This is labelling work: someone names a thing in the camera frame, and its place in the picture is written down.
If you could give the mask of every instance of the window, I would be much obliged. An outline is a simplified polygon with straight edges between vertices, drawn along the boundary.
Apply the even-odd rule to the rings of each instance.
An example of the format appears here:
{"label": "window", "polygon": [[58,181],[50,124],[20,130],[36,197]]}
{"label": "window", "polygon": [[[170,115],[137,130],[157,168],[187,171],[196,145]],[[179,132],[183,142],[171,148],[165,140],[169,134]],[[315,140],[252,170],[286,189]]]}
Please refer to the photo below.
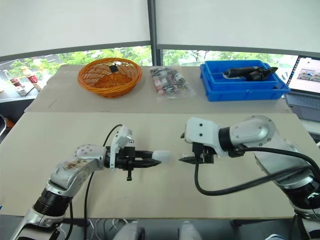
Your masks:
{"label": "window", "polygon": [[12,78],[18,78],[21,83],[29,83],[29,80],[23,75],[22,66],[31,69],[40,81],[47,82],[61,65],[86,65],[94,60],[109,57],[129,59],[140,66],[152,65],[150,46],[50,54],[0,62],[0,86],[2,89],[14,88],[14,85],[10,82]]}
{"label": "window", "polygon": [[216,60],[261,60],[271,67],[278,67],[276,73],[285,83],[298,57],[284,54],[204,50],[163,50],[162,54],[164,66],[200,66],[205,61]]}

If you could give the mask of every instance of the white roller blind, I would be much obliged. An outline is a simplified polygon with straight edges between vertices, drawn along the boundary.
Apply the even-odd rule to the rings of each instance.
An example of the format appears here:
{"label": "white roller blind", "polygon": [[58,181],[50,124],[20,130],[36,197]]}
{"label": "white roller blind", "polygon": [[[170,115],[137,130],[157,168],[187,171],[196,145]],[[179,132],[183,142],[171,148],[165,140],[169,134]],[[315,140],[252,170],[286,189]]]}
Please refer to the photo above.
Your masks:
{"label": "white roller blind", "polygon": [[0,0],[0,56],[148,40],[147,0]]}
{"label": "white roller blind", "polygon": [[157,0],[157,43],[320,53],[320,0]]}

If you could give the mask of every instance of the green foliage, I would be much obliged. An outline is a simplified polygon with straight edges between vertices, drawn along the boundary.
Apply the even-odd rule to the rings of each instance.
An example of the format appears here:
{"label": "green foliage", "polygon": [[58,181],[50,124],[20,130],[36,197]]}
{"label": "green foliage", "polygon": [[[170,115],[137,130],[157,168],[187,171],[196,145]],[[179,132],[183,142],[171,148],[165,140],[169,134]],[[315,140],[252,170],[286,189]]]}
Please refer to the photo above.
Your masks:
{"label": "green foliage", "polygon": [[[283,55],[250,52],[230,51],[204,51],[204,50],[163,50],[163,65],[199,66],[209,60],[261,60],[272,67],[279,67],[279,61]],[[44,75],[54,75],[61,64],[86,65],[94,60],[102,58],[129,59],[140,66],[151,66],[151,47],[135,46],[111,48],[102,50],[77,51],[58,54],[62,63],[47,59],[38,59],[37,64],[31,58],[19,59],[11,64],[10,74],[15,78],[22,78],[22,66],[33,70],[41,79]]]}
{"label": "green foliage", "polygon": [[187,59],[189,57],[188,50],[163,50],[162,52],[164,66],[179,65],[179,60]]}
{"label": "green foliage", "polygon": [[279,67],[282,56],[282,54],[254,52],[163,50],[163,64],[170,66],[180,62],[183,66],[199,66],[204,61],[210,60],[261,60],[273,67]]}
{"label": "green foliage", "polygon": [[86,65],[102,58],[129,59],[138,65],[151,65],[150,46],[122,47],[91,51],[77,51],[58,54],[65,64]]}
{"label": "green foliage", "polygon": [[[102,50],[77,51],[58,54],[61,64],[70,65],[86,65],[94,60],[102,58],[124,58],[129,59],[138,65],[152,65],[151,48],[150,46],[122,47]],[[36,76],[41,79],[44,75],[54,75],[61,64],[51,61],[46,58],[38,59],[38,64],[35,64],[31,58],[19,59],[11,64],[10,74],[15,78],[23,78],[24,74],[21,70],[22,66],[27,66],[33,70]]]}

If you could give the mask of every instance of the laptop screen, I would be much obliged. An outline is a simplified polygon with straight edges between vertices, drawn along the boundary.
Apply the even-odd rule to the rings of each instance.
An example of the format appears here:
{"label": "laptop screen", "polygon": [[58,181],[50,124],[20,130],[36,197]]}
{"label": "laptop screen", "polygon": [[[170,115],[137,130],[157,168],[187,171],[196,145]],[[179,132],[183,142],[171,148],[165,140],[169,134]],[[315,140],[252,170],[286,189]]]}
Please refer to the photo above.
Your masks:
{"label": "laptop screen", "polygon": [[298,56],[286,84],[293,92],[320,95],[320,58]]}

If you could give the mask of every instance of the laptop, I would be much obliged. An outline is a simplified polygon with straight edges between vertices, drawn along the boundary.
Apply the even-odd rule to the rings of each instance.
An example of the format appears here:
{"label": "laptop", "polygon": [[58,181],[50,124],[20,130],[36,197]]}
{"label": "laptop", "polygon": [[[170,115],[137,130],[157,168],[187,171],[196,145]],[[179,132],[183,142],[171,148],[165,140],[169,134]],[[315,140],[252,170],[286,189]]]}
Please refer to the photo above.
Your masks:
{"label": "laptop", "polygon": [[320,58],[298,56],[284,98],[298,118],[320,122]]}

